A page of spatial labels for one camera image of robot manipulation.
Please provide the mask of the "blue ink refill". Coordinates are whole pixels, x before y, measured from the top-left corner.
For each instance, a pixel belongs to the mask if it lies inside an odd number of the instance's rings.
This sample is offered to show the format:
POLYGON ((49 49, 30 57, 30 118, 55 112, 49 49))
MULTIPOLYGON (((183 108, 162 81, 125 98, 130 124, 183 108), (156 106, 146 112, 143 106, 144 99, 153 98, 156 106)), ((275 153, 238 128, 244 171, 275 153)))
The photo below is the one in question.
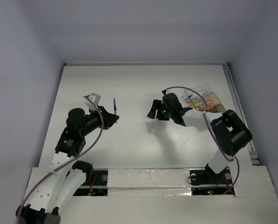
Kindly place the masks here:
POLYGON ((115 98, 113 98, 113 108, 114 108, 114 114, 117 115, 117 104, 115 98))

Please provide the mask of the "white marker blue cap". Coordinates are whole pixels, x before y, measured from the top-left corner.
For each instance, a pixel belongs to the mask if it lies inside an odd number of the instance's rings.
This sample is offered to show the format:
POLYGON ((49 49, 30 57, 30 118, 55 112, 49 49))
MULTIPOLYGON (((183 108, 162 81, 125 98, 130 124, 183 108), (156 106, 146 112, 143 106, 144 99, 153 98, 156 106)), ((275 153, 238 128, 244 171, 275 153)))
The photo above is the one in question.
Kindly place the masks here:
POLYGON ((206 91, 198 91, 197 93, 189 92, 188 97, 189 98, 198 98, 199 96, 204 96, 205 94, 206 94, 206 91))

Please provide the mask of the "green correction tape pen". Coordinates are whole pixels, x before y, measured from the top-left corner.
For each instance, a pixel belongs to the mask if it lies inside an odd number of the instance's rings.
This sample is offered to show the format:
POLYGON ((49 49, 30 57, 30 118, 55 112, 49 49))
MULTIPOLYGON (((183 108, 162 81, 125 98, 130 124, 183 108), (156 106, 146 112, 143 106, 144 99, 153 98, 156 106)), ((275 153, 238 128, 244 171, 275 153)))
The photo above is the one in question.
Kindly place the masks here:
POLYGON ((203 101, 195 101, 195 102, 193 102, 193 104, 194 104, 195 106, 200 106, 200 105, 203 105, 204 102, 203 102, 203 101))

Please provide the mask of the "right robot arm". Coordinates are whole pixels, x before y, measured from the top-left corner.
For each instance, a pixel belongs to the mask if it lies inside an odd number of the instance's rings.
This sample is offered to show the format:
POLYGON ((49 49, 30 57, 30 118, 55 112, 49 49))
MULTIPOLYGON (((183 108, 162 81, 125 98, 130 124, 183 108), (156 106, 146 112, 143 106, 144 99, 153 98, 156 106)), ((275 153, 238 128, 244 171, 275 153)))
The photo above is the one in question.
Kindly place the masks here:
POLYGON ((221 178, 221 172, 233 161, 237 152, 252 140, 250 130, 233 110, 212 113, 183 107, 174 93, 165 94, 162 100, 153 100, 147 117, 163 121, 171 119, 178 125, 196 127, 199 131, 209 130, 218 147, 205 167, 204 177, 210 183, 221 178))

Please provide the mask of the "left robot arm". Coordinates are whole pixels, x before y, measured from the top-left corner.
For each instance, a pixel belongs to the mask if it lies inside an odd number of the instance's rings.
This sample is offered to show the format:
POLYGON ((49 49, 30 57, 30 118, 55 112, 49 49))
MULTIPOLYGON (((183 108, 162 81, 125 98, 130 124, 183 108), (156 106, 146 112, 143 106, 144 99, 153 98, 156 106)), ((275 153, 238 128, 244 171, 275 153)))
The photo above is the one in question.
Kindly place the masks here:
POLYGON ((76 190, 93 180, 93 165, 79 160, 86 151, 85 137, 96 129, 112 127, 119 119, 103 106, 89 114, 81 108, 69 111, 66 127, 45 175, 28 193, 16 211, 19 224, 59 224, 61 214, 76 190))

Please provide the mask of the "stationery organizer box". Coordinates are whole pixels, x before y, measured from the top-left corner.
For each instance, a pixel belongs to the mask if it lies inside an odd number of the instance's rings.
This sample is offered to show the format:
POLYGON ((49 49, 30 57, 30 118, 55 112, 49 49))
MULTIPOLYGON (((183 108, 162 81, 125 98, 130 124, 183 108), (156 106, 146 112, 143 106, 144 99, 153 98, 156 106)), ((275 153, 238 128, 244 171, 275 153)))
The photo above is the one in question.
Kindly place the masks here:
MULTIPOLYGON (((193 88, 193 90, 195 92, 206 91, 206 94, 202 97, 205 99, 205 101, 207 103, 209 112, 220 112, 220 113, 226 112, 226 109, 222 105, 219 97, 216 95, 215 92, 213 92, 212 88, 209 86, 208 83, 202 83, 200 85, 197 85, 196 87, 193 88)), ((183 98, 184 102, 185 102, 185 98, 188 97, 189 92, 192 92, 192 91, 187 90, 187 89, 183 90, 182 98, 183 98)), ((186 102, 185 103, 188 107, 191 107, 198 111, 204 111, 205 108, 199 109, 198 106, 195 106, 193 104, 193 102, 195 102, 195 101, 203 101, 203 99, 201 97, 193 98, 191 103, 189 103, 189 104, 187 104, 186 102)))

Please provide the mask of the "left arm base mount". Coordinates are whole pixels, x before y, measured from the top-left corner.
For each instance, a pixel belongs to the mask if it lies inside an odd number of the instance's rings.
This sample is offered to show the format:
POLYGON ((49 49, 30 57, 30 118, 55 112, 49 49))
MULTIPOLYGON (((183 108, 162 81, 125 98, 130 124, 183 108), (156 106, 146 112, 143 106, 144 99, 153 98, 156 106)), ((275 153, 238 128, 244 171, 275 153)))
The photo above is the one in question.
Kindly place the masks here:
POLYGON ((82 186, 90 186, 94 182, 94 186, 107 186, 108 170, 94 169, 93 165, 84 161, 76 161, 72 169, 79 169, 85 173, 85 182, 82 186))

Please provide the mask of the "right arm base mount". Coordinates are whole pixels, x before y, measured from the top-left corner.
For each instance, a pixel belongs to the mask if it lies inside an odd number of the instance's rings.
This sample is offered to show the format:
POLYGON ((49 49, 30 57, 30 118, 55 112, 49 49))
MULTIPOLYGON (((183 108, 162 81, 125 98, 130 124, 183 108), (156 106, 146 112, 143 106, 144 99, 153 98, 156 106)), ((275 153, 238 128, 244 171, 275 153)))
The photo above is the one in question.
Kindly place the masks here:
POLYGON ((216 174, 207 164, 205 168, 190 170, 187 182, 193 186, 232 184, 232 177, 229 167, 216 174))

